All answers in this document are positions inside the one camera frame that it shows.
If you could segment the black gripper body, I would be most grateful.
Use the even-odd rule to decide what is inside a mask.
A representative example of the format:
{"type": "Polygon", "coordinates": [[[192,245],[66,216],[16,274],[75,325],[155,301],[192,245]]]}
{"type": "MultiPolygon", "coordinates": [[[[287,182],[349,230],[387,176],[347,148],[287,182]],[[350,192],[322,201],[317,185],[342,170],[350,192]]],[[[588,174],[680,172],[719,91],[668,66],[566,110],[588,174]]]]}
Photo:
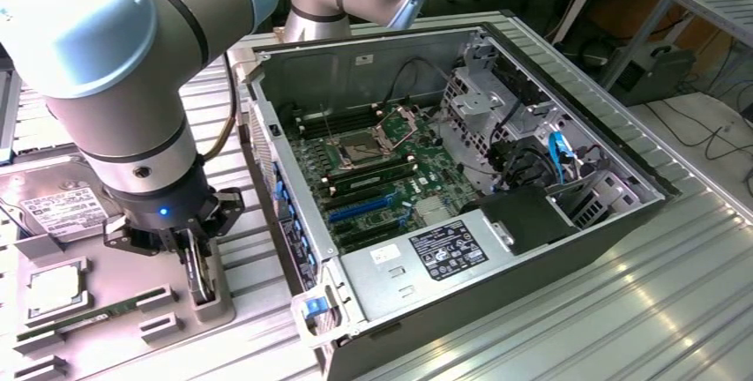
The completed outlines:
{"type": "Polygon", "coordinates": [[[130,225],[143,231],[183,227],[214,196],[208,185],[188,183],[144,194],[108,190],[130,225]]]}

